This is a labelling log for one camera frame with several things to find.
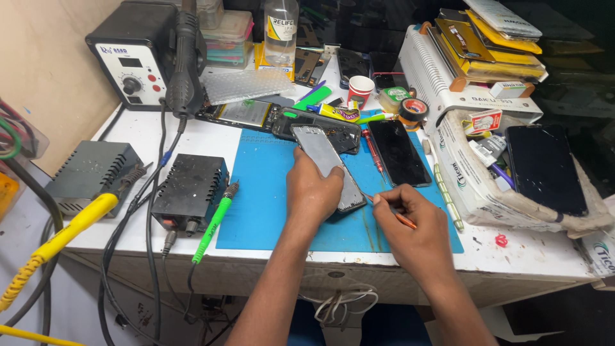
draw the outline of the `bubble wrap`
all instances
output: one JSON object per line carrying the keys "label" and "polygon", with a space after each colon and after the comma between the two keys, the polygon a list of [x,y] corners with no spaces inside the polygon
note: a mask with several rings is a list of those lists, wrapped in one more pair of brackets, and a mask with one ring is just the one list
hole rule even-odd
{"label": "bubble wrap", "polygon": [[281,68],[208,74],[203,77],[203,83],[212,105],[221,105],[295,90],[295,87]]}

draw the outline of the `hand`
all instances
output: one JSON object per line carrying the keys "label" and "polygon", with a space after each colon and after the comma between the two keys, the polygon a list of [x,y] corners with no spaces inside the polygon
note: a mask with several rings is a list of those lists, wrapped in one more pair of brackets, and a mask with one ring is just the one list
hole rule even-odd
{"label": "hand", "polygon": [[338,207],[344,187],[344,170],[336,166],[325,178],[299,147],[293,155],[295,165],[286,175],[286,218],[313,223],[317,230]]}
{"label": "hand", "polygon": [[[389,204],[414,220],[417,228],[413,230],[400,223]],[[446,213],[412,186],[403,184],[375,195],[373,215],[383,229],[395,260],[423,290],[454,277]]]}

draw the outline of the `glue tube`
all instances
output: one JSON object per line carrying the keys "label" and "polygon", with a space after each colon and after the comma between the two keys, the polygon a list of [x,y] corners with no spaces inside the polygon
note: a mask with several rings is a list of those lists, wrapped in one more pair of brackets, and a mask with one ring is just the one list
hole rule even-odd
{"label": "glue tube", "polygon": [[318,106],[306,105],[308,110],[314,111],[320,115],[328,116],[329,118],[335,118],[344,121],[356,122],[361,117],[359,110],[342,110],[333,106],[321,103]]}

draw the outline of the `red paper cup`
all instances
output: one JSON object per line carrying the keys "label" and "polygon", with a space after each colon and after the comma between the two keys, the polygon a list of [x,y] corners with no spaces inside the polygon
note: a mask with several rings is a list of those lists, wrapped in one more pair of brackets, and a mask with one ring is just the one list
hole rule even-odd
{"label": "red paper cup", "polygon": [[362,110],[374,89],[374,81],[364,76],[354,76],[349,81],[348,101],[357,101]]}

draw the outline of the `beige wall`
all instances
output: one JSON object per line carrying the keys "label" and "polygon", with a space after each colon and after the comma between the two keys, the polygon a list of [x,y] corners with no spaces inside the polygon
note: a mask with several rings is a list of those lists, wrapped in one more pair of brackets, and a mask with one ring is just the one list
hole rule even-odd
{"label": "beige wall", "polygon": [[85,44],[119,3],[0,0],[0,97],[49,138],[34,163],[50,175],[119,104]]}

